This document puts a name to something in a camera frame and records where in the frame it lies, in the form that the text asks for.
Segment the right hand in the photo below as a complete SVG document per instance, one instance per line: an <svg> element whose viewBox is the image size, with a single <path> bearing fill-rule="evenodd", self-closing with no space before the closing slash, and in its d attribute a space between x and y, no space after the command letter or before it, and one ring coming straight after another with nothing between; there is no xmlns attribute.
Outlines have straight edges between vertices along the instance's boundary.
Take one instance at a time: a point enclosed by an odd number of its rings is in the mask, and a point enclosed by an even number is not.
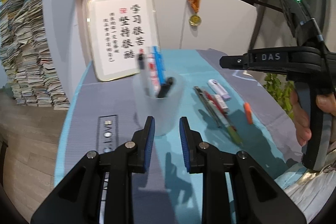
<svg viewBox="0 0 336 224"><path fill-rule="evenodd" d="M290 103L293 107L296 138L299 145L303 147L312 136L309 128L309 117L299 105L298 95L295 90L291 91ZM333 116L329 145L329 151L332 151L335 149L335 96L334 94L318 95L316 98L316 104L322 111Z"/></svg>

